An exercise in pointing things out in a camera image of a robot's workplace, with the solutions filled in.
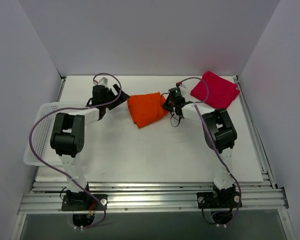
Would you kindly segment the orange t-shirt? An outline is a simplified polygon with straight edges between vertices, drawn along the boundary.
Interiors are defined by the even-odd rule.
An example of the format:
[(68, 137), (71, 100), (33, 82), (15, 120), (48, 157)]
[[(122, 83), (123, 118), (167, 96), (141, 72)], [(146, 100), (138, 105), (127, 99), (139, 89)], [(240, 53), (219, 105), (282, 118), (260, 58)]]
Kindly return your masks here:
[(164, 118), (169, 113), (163, 108), (165, 100), (160, 92), (131, 95), (127, 107), (133, 123), (141, 129)]

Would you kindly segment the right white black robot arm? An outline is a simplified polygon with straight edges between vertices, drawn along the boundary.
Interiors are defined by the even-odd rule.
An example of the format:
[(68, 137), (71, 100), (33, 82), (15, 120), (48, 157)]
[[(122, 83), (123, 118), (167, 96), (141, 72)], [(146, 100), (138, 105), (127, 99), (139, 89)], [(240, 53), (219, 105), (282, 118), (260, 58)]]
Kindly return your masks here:
[(230, 201), (227, 190), (235, 191), (232, 175), (232, 153), (237, 140), (237, 131), (225, 108), (212, 109), (197, 102), (186, 101), (179, 87), (168, 90), (163, 108), (178, 120), (187, 119), (201, 122), (207, 146), (216, 153), (219, 163), (213, 177), (213, 203), (224, 206)]

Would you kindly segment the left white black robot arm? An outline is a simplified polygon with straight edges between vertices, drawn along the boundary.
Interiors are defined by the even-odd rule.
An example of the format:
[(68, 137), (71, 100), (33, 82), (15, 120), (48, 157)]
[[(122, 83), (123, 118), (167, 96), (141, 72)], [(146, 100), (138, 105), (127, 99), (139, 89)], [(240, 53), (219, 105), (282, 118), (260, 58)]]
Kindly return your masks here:
[(80, 210), (90, 206), (91, 197), (87, 193), (89, 184), (85, 178), (81, 164), (81, 151), (85, 145), (85, 127), (101, 120), (106, 110), (112, 110), (126, 102), (130, 96), (117, 84), (113, 85), (117, 92), (105, 83), (92, 88), (92, 97), (87, 101), (85, 109), (74, 112), (59, 112), (55, 115), (50, 137), (50, 146), (63, 163), (67, 176), (66, 197)]

